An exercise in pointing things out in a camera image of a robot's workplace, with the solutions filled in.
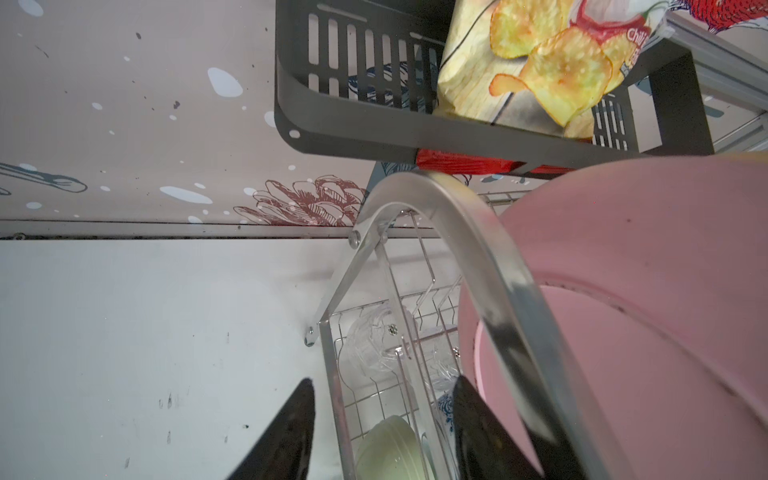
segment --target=dish rack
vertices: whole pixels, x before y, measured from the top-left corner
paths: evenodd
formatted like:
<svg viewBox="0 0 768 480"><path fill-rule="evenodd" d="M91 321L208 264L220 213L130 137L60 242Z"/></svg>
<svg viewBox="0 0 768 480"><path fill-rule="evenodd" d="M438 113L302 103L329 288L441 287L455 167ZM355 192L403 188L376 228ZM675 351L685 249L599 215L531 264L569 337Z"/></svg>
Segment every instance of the dish rack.
<svg viewBox="0 0 768 480"><path fill-rule="evenodd" d="M391 415L405 418L421 442L424 478L457 479L457 455L435 415L441 394L429 378L422 346L437 336L460 370L458 345L450 333L458 329L458 291L468 288L485 330L507 373L523 423L533 441L546 478L634 478L583 374L562 338L557 323L493 207L515 200L481 198L453 177L436 172L403 172L373 189L349 235L349 250L330 280L327 294L307 327L304 342L318 339L323 349L333 418L344 479L356 478L355 450L373 422L361 410L375 411L375 421ZM461 276L437 286L435 273L416 222L430 283L420 293L401 295L386 252L386 231L398 217L419 215L439 233L453 253ZM376 255L386 285L386 300L336 311L363 264ZM398 371L374 382L369 391L353 391L339 370L348 320L388 301L399 337ZM406 314L413 312L413 322ZM421 337L425 323L438 328Z"/></svg>

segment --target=screw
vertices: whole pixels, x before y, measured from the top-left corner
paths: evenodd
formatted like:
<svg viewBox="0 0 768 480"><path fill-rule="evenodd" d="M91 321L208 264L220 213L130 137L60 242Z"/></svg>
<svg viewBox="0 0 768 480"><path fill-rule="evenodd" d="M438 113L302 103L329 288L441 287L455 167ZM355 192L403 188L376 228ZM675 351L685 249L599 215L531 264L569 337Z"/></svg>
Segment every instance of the screw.
<svg viewBox="0 0 768 480"><path fill-rule="evenodd" d="M360 246L360 232L358 232L357 230L352 230L351 232L349 232L348 241L349 241L350 247L352 247L353 249L357 249L357 247Z"/></svg>
<svg viewBox="0 0 768 480"><path fill-rule="evenodd" d="M306 339L308 336L311 336L314 333L315 333L315 327L311 326L311 327L306 329L306 335L304 336L304 345L312 346L312 345L315 344L314 342L312 342L312 343L308 342L307 339Z"/></svg>

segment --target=white wall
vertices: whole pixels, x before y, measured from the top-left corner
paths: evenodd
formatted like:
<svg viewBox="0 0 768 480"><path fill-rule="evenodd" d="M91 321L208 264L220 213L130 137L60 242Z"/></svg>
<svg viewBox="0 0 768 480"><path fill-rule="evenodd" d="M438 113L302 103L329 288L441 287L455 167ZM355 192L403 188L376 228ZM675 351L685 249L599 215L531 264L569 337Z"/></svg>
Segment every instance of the white wall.
<svg viewBox="0 0 768 480"><path fill-rule="evenodd" d="M416 241L387 248L402 292L423 288ZM305 376L317 410L310 478L340 475L322 352L303 331L346 249L0 242L0 478L226 478ZM442 284L455 278L448 255L435 268ZM366 269L353 291L347 306L384 296L379 273Z"/></svg>

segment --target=curved metal bar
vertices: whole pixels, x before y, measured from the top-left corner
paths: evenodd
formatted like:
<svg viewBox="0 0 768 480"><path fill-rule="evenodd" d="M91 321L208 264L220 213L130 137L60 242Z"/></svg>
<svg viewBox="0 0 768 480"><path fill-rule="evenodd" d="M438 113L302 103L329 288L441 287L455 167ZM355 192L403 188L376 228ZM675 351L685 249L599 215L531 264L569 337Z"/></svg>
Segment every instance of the curved metal bar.
<svg viewBox="0 0 768 480"><path fill-rule="evenodd" d="M635 478L515 243L493 210L449 175L404 172L376 186L355 226L362 240L334 273L315 321L333 312L381 234L407 209L427 216L454 253L545 477Z"/></svg>

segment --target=potato chip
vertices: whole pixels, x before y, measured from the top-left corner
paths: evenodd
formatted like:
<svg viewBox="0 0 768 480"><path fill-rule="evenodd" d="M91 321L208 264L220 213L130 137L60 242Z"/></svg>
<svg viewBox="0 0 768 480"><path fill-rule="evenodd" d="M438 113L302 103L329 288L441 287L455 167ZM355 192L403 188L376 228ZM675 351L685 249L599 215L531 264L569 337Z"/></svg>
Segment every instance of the potato chip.
<svg viewBox="0 0 768 480"><path fill-rule="evenodd" d="M502 58L528 55L562 30L561 0L501 0L491 16L491 50Z"/></svg>
<svg viewBox="0 0 768 480"><path fill-rule="evenodd" d="M519 91L527 89L528 87L525 86L523 80L520 80L514 75L503 73L497 74L495 77L493 77L493 81L488 87L488 91L494 97L498 97L499 95L507 94L509 92L518 93Z"/></svg>
<svg viewBox="0 0 768 480"><path fill-rule="evenodd" d="M611 61L579 27L570 27L534 48L520 72L550 117L565 126L603 96Z"/></svg>
<svg viewBox="0 0 768 480"><path fill-rule="evenodd" d="M577 138L579 140L589 139L592 140L592 134L594 133L594 115L592 114L592 108L587 108L579 114L576 114L571 121L565 125L563 131L563 137Z"/></svg>
<svg viewBox="0 0 768 480"><path fill-rule="evenodd" d="M560 5L560 14L562 15L560 31L558 31L558 33L568 28L568 26L571 24L571 7L573 4L574 0L558 0L558 5Z"/></svg>
<svg viewBox="0 0 768 480"><path fill-rule="evenodd" d="M632 68L631 59L634 55L634 51L637 50L637 45L629 41L626 33L620 33L610 37L603 42L603 53L611 61L613 68L611 73L611 79L605 88L605 93L618 87L622 81L624 81L624 74L621 72L621 66L626 64L627 69Z"/></svg>

